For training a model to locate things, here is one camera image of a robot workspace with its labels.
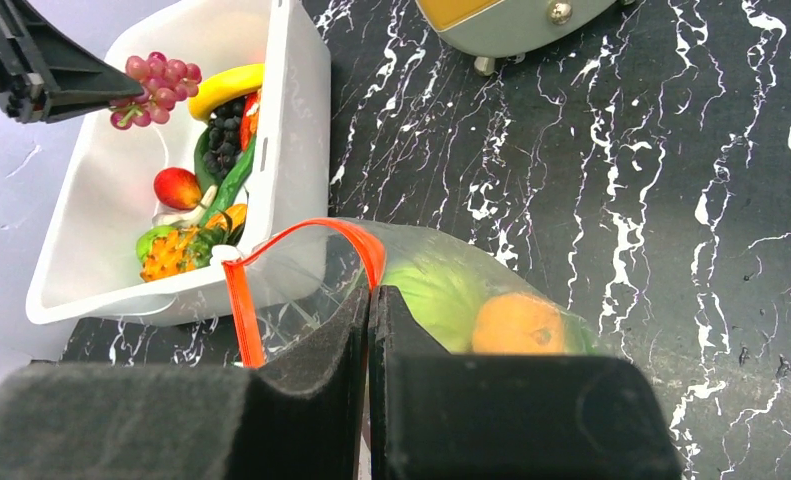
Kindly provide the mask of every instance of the orange zipper seal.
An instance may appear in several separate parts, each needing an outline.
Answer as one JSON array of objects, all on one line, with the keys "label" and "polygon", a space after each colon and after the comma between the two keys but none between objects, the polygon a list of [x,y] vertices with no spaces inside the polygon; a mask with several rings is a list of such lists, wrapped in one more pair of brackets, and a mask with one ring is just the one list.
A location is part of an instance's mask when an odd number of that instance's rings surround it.
[{"label": "orange zipper seal", "polygon": [[354,247],[366,271],[369,291],[377,288],[383,278],[383,271],[386,266],[386,248],[383,243],[359,225],[338,218],[313,218],[306,220],[275,235],[248,257],[222,262],[224,274],[227,278],[227,289],[230,293],[230,307],[233,312],[236,337],[239,341],[239,352],[242,356],[242,365],[245,367],[259,368],[265,364],[265,352],[262,346],[259,325],[257,324],[256,306],[248,288],[245,267],[256,261],[272,245],[292,232],[314,225],[335,230],[342,234]]}]

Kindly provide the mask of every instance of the green pepper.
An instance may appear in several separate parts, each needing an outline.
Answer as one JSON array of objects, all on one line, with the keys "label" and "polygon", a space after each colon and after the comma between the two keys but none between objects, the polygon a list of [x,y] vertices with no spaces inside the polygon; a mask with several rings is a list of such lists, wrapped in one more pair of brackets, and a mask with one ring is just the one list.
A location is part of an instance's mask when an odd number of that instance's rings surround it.
[{"label": "green pepper", "polygon": [[206,225],[209,219],[216,213],[223,212],[230,208],[236,200],[236,197],[239,196],[239,192],[242,191],[242,185],[245,183],[245,180],[251,176],[251,172],[254,170],[254,150],[256,150],[256,143],[255,139],[251,140],[248,149],[239,157],[239,161],[236,162],[236,165],[230,170],[224,181],[221,182],[215,200],[213,200],[212,205],[210,205],[206,213],[204,213],[203,218],[201,218],[201,222],[199,223],[201,227]]},{"label": "green pepper", "polygon": [[195,177],[198,178],[198,186],[201,187],[201,192],[206,192],[209,187],[218,185],[215,177],[207,170],[204,163],[204,155],[209,150],[209,128],[204,130],[204,133],[198,137],[198,143],[195,144]]}]

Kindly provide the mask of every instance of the red apple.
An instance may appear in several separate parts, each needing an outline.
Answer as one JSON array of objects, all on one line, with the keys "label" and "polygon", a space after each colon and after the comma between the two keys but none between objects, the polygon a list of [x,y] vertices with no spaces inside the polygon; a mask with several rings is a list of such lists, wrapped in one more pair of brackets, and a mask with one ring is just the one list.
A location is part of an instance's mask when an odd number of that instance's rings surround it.
[{"label": "red apple", "polygon": [[191,210],[198,206],[203,194],[198,177],[184,168],[166,168],[154,179],[154,193],[163,205],[178,210]]}]

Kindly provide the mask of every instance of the white wall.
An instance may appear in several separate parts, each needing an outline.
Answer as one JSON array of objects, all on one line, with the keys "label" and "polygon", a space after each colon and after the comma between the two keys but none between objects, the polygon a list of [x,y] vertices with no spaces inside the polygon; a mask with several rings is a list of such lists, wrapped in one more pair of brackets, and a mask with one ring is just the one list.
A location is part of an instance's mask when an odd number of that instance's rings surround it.
[{"label": "white wall", "polygon": [[[103,58],[121,32],[174,1],[30,3],[54,27]],[[20,125],[0,112],[0,375],[30,358],[58,359],[74,328],[74,323],[30,324],[24,298],[79,127],[80,119]]]}]

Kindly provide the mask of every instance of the red pepper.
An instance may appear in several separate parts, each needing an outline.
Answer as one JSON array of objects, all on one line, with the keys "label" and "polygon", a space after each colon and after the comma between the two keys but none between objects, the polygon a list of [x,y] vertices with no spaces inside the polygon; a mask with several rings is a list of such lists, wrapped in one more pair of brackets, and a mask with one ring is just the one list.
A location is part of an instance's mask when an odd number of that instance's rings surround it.
[{"label": "red pepper", "polygon": [[260,91],[248,94],[248,99],[245,101],[242,125],[239,127],[239,140],[243,152],[248,150],[248,145],[257,133],[257,126],[260,123]]}]

